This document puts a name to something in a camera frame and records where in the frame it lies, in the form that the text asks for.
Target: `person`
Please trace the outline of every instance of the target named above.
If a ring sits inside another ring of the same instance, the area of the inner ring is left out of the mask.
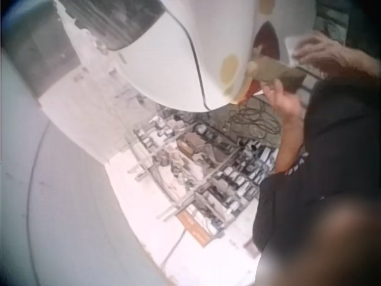
[[[281,81],[261,84],[282,132],[274,174],[260,186],[253,240],[261,259],[271,253],[283,263],[303,249],[332,203],[376,206],[381,195],[379,62],[321,33],[303,39],[294,57],[327,78],[314,87],[304,120]]]

